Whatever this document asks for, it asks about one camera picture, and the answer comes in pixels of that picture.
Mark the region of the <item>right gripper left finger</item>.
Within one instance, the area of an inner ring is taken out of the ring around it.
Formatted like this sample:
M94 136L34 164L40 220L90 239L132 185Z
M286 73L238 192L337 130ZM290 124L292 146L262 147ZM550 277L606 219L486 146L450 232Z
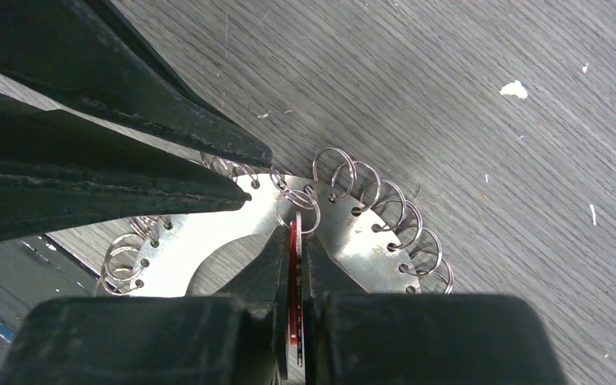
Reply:
M24 319L0 384L276 384L286 377L290 232L212 296L56 298Z

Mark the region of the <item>metal disc with keyrings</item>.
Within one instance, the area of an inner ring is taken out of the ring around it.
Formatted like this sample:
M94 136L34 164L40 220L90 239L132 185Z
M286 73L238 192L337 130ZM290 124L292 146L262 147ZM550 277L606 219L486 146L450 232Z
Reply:
M455 274L418 207L368 163L346 152L340 157L324 172L316 156L311 177L303 178L202 156L200 165L230 177L250 199L237 211L130 218L131 231L105 252L94 295L182 296L220 248L276 229L290 235L294 289L307 265L307 243L315 239L328 261L366 291L415 293L422 278L433 277L450 294Z

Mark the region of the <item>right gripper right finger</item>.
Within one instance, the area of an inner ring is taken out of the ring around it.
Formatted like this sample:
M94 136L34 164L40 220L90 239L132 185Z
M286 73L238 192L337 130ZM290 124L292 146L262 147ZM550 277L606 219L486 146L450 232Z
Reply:
M537 312L502 294L368 293L317 237L302 251L308 384L564 384Z

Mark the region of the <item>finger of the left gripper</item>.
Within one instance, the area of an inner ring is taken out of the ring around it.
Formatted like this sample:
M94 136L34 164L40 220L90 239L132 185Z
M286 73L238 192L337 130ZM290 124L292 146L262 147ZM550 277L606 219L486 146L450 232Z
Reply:
M234 211L249 199L192 161L0 93L0 241L124 217Z
M0 1L0 74L67 107L265 167L270 147L192 91L109 1Z

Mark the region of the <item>red headed key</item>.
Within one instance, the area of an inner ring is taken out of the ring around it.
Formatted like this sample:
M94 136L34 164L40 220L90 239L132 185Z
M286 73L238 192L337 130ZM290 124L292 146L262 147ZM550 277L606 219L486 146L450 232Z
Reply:
M288 339L296 346L297 365L303 367L302 333L302 213L297 211L290 223L289 279L288 279Z

